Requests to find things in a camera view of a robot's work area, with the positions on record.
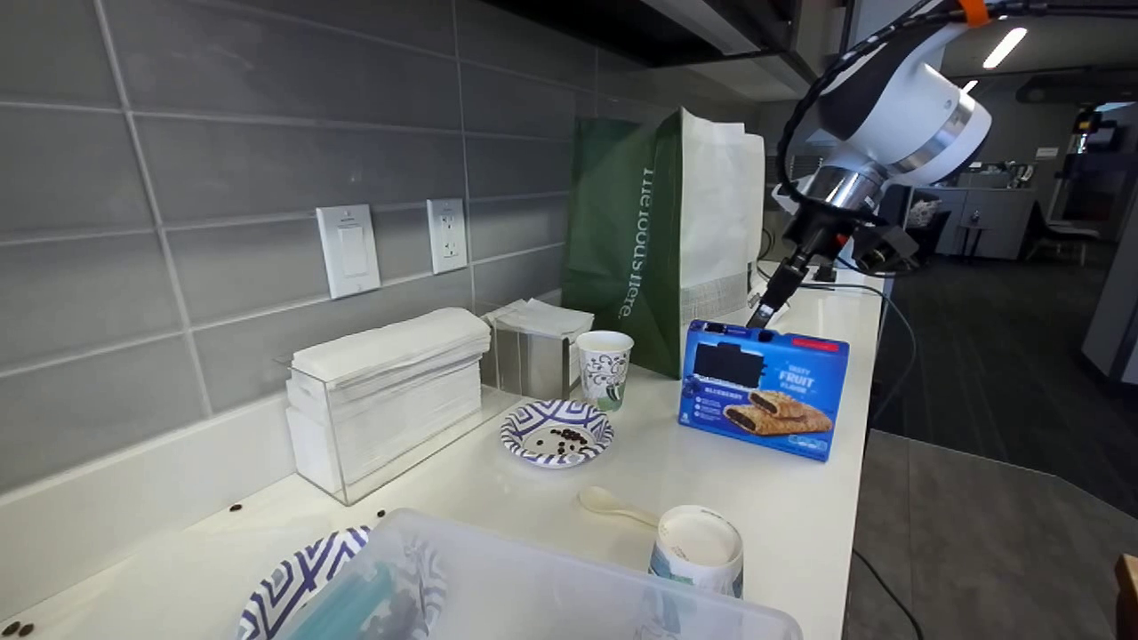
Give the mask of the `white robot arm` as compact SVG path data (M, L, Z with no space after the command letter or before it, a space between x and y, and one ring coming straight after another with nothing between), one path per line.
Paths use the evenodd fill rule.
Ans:
M922 190L961 172L992 131L992 113L938 72L967 28L1003 17L1135 17L1135 0L922 0L839 55L810 81L779 137L779 190L798 204L793 253L767 279L752 326L765 330L816 260L855 242L861 272L888 272L916 242L877 217L888 184Z

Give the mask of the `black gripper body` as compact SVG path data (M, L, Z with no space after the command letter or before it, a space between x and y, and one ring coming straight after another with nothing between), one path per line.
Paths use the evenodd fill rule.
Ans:
M787 242L793 253L782 260L788 275L806 275L816 260L837 264L839 249L855 234L855 217L845 211L828 213L820 207L799 207Z

